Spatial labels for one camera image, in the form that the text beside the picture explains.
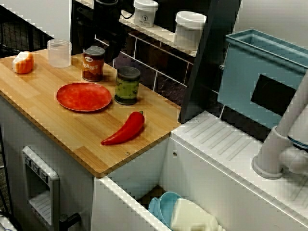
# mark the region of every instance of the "white container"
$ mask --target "white container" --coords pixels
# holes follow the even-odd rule
[[[226,231],[218,225],[214,216],[205,212],[192,201],[180,198],[176,201],[172,218],[171,229],[173,231]]]
[[[174,44],[185,50],[198,50],[206,16],[199,13],[181,11],[177,13],[175,21],[177,22],[177,28]]]
[[[71,65],[72,44],[61,39],[47,42],[48,61],[53,67],[64,68]]]
[[[135,0],[134,24],[141,27],[153,27],[158,3],[152,0]]]

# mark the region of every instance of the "red pepper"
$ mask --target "red pepper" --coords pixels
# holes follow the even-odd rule
[[[143,124],[143,111],[133,112],[129,115],[123,127],[121,127],[119,131],[108,137],[106,140],[103,140],[101,144],[112,145],[117,143],[123,143],[136,135],[138,131],[140,131],[140,129],[142,128]]]

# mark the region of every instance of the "clear plastic cup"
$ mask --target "clear plastic cup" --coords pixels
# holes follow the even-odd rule
[[[47,42],[48,60],[53,67],[64,68],[71,65],[72,44],[70,41],[52,39]]]

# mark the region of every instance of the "jar lid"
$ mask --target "jar lid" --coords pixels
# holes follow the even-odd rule
[[[200,13],[194,13],[190,11],[180,11],[177,13],[175,21],[181,26],[190,29],[203,30],[206,16]]]
[[[158,3],[153,0],[135,0],[134,7],[142,11],[156,12],[158,10]]]
[[[118,69],[118,78],[127,82],[135,82],[140,79],[140,71],[134,67],[124,66]]]
[[[98,46],[90,46],[88,49],[83,50],[85,54],[93,55],[93,56],[100,56],[105,54],[105,50]]]

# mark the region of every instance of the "black shelf unit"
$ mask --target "black shelf unit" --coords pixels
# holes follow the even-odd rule
[[[242,0],[211,0],[207,21],[182,103],[179,122],[185,123],[204,112],[209,101],[208,88],[214,84],[223,64]]]

